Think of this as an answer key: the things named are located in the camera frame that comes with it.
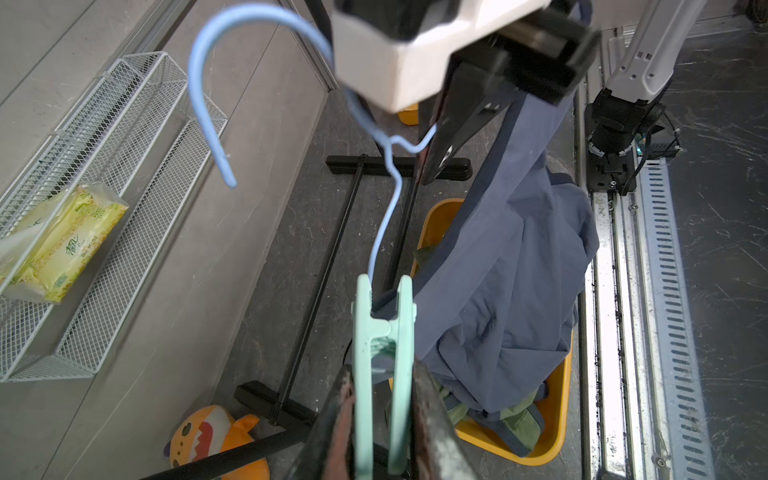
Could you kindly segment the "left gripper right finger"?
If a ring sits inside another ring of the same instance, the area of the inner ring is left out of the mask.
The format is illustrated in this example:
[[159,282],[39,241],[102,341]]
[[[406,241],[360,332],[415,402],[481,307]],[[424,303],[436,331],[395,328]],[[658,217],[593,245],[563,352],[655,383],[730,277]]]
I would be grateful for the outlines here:
[[479,479],[433,378],[420,361],[413,365],[410,436],[411,479]]

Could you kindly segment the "light blue wire hanger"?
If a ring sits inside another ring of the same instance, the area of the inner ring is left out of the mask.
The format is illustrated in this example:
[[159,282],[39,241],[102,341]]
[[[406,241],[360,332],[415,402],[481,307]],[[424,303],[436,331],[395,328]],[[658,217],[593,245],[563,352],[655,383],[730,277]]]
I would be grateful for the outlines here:
[[374,155],[372,138],[279,25],[226,32],[209,53],[204,82],[228,118],[221,143],[237,184],[210,170],[158,283],[193,295],[249,294],[260,278],[311,284],[348,182],[327,169],[312,141],[323,109],[331,111],[332,153]]

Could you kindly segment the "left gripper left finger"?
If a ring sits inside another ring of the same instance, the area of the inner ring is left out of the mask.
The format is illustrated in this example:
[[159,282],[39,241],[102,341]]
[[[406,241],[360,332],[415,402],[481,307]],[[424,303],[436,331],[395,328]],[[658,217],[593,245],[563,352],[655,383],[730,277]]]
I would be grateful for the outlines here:
[[355,389],[352,369],[343,365],[302,450],[285,479],[352,479]]

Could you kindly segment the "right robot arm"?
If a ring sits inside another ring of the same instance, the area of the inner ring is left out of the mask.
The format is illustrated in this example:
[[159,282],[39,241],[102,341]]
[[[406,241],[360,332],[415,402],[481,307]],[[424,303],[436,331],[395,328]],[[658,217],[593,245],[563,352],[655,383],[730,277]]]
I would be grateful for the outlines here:
[[[444,89],[419,106],[438,125],[423,158],[421,179],[438,178],[472,136],[516,93],[556,104],[572,92],[597,53],[598,33],[568,17],[570,1],[556,1],[452,54]],[[587,186],[625,196],[650,157],[635,139],[659,131],[661,102],[702,1],[652,1],[619,65],[585,108]]]

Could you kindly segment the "green clothespin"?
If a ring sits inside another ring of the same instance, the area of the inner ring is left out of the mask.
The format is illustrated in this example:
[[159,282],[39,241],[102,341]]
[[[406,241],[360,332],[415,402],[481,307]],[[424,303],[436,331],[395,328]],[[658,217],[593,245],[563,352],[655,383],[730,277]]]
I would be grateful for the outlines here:
[[356,395],[354,467],[358,479],[374,477],[373,385],[376,379],[387,377],[392,380],[388,473],[399,475],[407,466],[417,316],[412,278],[408,275],[400,279],[396,303],[396,314],[392,319],[373,317],[370,279],[366,274],[358,277],[352,306],[352,374]]

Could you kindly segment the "navy blue tank top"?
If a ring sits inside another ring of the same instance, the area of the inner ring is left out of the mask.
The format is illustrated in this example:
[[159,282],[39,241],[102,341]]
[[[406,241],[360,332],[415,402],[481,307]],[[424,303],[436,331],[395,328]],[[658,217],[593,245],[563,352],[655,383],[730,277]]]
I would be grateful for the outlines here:
[[547,166],[570,106],[514,95],[457,217],[413,281],[416,357],[473,410],[521,402],[570,349],[599,246],[586,193]]

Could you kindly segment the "green tank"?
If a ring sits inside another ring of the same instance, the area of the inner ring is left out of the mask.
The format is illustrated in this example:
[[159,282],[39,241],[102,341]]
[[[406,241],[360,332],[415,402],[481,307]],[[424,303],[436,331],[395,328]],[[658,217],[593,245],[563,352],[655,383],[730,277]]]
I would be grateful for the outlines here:
[[520,403],[495,413],[473,410],[461,403],[447,388],[437,385],[437,389],[454,426],[471,419],[495,433],[516,456],[527,457],[544,431],[545,421],[535,402],[547,398],[549,389],[546,383],[542,383]]

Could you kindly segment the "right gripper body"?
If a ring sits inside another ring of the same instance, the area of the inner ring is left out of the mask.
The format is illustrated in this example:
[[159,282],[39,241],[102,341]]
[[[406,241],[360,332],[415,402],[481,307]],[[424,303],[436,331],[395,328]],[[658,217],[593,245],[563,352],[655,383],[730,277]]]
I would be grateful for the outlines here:
[[479,98],[511,87],[550,104],[572,93],[594,62],[591,5],[549,5],[451,55],[446,97]]

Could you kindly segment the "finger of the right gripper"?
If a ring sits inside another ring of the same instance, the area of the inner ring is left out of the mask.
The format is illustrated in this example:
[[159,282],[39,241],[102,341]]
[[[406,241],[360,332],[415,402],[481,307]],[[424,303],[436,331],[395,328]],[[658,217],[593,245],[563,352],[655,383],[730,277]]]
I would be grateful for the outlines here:
[[460,62],[440,92],[419,103],[419,132],[436,131],[419,155],[421,183],[437,179],[450,160],[516,98],[518,89],[503,68],[495,71]]

